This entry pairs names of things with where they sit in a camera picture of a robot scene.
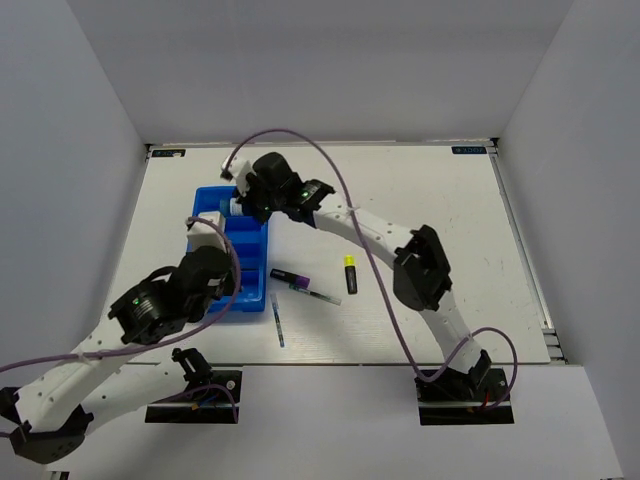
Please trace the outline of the purple cap black marker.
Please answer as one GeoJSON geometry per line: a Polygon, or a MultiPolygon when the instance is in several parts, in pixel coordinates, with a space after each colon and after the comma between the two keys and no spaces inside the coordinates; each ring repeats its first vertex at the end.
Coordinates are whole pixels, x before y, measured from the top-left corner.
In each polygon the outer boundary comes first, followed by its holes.
{"type": "Polygon", "coordinates": [[[270,277],[272,279],[285,282],[287,284],[295,285],[300,288],[307,289],[310,285],[310,279],[308,277],[284,271],[281,269],[272,268],[270,271],[270,277]]]}

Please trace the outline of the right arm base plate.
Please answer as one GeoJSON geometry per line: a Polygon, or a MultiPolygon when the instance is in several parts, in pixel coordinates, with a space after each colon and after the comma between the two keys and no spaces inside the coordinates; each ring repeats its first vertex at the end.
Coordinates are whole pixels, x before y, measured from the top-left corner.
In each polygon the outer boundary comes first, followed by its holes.
{"type": "Polygon", "coordinates": [[[421,426],[485,426],[514,424],[507,396],[495,409],[490,406],[507,390],[507,378],[501,368],[492,368],[474,393],[454,391],[445,380],[426,383],[415,378],[418,414],[421,426]]]}

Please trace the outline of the blue gel jar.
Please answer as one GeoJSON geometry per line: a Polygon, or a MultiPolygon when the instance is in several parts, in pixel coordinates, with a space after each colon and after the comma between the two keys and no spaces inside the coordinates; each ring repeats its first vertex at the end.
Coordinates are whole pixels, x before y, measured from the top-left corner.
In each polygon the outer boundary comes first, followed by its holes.
{"type": "Polygon", "coordinates": [[[243,205],[239,198],[230,197],[219,201],[219,211],[225,217],[250,216],[248,208],[243,205]]]}

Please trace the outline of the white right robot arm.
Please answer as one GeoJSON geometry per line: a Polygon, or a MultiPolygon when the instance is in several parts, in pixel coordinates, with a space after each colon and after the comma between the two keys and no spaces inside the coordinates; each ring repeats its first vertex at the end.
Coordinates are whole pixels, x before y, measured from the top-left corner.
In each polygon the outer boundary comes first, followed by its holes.
{"type": "Polygon", "coordinates": [[[456,305],[451,267],[436,231],[388,223],[347,204],[346,198],[317,179],[303,181],[286,159],[271,152],[246,161],[235,173],[243,211],[259,221],[274,212],[314,229],[368,247],[393,271],[393,293],[423,318],[450,362],[433,382],[459,400],[477,397],[488,385],[491,359],[456,305]]]}

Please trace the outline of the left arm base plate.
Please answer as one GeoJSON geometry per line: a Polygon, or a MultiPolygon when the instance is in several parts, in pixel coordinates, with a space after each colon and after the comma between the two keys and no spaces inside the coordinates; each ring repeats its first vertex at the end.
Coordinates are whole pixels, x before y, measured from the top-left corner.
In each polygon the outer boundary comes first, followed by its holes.
{"type": "Polygon", "coordinates": [[[236,424],[239,419],[241,369],[212,370],[211,379],[205,382],[224,387],[227,395],[219,388],[208,388],[191,392],[195,386],[188,386],[185,394],[170,401],[149,405],[145,411],[147,424],[213,425],[236,424]]]}

